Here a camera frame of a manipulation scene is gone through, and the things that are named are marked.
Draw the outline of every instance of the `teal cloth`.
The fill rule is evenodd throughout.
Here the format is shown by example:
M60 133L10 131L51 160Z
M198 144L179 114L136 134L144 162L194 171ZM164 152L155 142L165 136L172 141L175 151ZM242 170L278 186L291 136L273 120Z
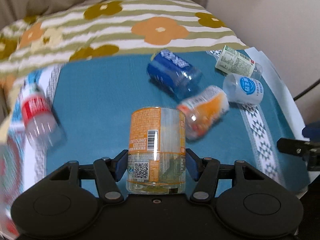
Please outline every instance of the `teal cloth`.
M222 87L224 76L215 70L215 58L206 52L177 53L203 72L199 83ZM48 152L47 174L69 160L90 164L104 156L115 157L128 148L131 113L145 106L176 107L177 102L149 81L146 67L151 55L101 57L68 63L60 73L53 109L67 140ZM280 137L293 138L289 125L266 82L260 104L274 143ZM200 157L212 157L224 164L241 159L256 166L252 146L237 105L196 142L187 142ZM278 153L286 187L294 192L309 184L305 163L298 157ZM126 195L126 174L118 183ZM94 181L82 181L83 188L95 195ZM195 186L187 174L187 193ZM217 195L231 187L219 181Z

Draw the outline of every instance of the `black clamp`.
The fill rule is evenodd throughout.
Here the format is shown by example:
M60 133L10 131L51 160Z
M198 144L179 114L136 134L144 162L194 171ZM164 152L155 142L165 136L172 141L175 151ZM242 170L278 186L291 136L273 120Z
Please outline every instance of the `black clamp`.
M301 157L308 171L320 171L320 143L280 138L277 141L280 152Z
M126 239L146 214L152 214L153 225L177 239L212 235L230 240L292 239L302 220L299 199L243 160L221 164L186 149L186 168L198 182L190 198L185 194L124 198L116 182L125 173L127 160L128 150L123 150L114 159L103 157L90 165L69 161L25 191L11 208L21 234L18 239L100 239L106 225L118 228L119 218L128 214L134 219L125 224L126 230L109 230L110 239ZM99 198L81 187L83 179L95 181ZM231 179L232 187L216 197L220 179ZM154 239L154 227L145 227L144 235Z

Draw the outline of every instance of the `blue label bottle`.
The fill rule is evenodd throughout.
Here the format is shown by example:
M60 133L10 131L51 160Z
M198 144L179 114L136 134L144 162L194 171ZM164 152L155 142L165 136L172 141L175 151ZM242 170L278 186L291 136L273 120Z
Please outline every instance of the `blue label bottle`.
M264 94L260 81L238 74L226 76L223 91L227 94L229 102L249 106L260 104Z
M148 75L184 99L197 91L202 73L173 52L163 49L148 64Z

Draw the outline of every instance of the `barcode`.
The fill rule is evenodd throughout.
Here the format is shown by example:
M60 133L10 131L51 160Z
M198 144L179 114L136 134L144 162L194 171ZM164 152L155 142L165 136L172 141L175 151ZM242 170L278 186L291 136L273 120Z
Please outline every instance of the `barcode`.
M158 150L158 130L148 130L147 151Z
M245 58L247 61L251 61L246 55L243 55L242 53L239 53L239 56Z

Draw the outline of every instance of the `plastic bottle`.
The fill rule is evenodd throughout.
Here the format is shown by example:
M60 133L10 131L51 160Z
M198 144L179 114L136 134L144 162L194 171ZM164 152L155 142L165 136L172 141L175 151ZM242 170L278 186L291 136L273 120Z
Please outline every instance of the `plastic bottle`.
M224 46L215 67L227 74L235 73L259 80L262 66L233 48Z
M209 86L201 94L183 100L177 109L186 116L186 138L194 140L205 135L229 110L229 103L221 88Z
M167 107L132 113L126 188L134 194L182 193L186 187L185 115Z
M223 91L228 101L242 105L258 105L263 98L263 86L260 81L238 74L229 74L223 81Z
M33 149L46 150L61 139L61 131L45 95L35 83L22 89L20 102L26 135Z
M161 50L148 64L147 73L169 88L178 99L196 93L202 77L200 70L167 49Z
M255 67L250 77L256 80L260 80L261 76L262 76L262 66L259 63L255 62Z

